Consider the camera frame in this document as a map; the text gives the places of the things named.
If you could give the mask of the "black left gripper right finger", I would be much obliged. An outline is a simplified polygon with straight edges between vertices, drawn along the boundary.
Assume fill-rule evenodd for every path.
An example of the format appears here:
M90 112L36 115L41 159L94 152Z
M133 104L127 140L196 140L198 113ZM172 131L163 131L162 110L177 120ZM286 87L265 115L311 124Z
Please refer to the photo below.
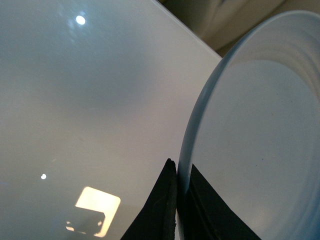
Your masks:
M260 237L224 202L195 165L189 188L178 197L180 234L184 240L259 240Z

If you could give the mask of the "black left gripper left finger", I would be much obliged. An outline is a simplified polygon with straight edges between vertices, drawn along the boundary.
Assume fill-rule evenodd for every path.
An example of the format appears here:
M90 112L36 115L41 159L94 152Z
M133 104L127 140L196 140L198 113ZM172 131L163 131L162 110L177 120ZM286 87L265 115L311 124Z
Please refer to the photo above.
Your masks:
M170 158L143 208L121 237L123 240L173 240L176 229L177 171Z

